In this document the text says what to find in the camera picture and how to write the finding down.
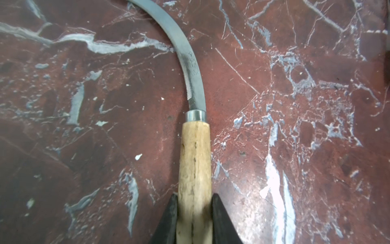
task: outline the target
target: marble countertop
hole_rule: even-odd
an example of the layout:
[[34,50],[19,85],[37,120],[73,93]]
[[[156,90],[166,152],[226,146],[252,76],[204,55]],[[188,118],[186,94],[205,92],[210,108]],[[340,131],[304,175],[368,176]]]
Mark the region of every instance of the marble countertop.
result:
[[[157,1],[193,47],[244,243],[390,243],[384,0]],[[174,49],[123,0],[0,3],[2,243],[147,243],[177,191]]]

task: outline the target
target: wooden handle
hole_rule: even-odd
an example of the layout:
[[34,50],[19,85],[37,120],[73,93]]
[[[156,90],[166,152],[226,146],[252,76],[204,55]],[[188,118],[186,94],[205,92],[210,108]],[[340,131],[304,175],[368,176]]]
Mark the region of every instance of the wooden handle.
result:
[[181,135],[177,244],[212,244],[210,126],[183,124]]

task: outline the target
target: metal ferrule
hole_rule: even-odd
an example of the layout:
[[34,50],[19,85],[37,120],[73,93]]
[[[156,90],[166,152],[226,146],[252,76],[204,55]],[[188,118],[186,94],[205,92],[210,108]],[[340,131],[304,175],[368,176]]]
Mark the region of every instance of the metal ferrule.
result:
[[200,109],[190,110],[186,113],[186,122],[203,121],[207,123],[206,112]]

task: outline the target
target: sickle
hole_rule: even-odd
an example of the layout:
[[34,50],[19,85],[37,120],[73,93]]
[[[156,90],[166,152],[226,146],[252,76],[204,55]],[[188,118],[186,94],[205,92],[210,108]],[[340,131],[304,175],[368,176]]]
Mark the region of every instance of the sickle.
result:
[[146,11],[165,31],[180,61],[190,110],[183,124],[176,243],[211,244],[211,149],[202,77],[183,31],[159,5],[150,0],[128,0]]

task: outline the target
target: curved metal blade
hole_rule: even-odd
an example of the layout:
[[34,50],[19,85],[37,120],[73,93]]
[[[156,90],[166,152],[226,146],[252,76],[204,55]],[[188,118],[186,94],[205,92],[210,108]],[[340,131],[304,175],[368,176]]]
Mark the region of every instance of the curved metal blade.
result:
[[206,111],[206,101],[198,62],[183,31],[171,16],[150,0],[128,0],[147,12],[161,26],[171,40],[180,61],[187,89],[190,110]]

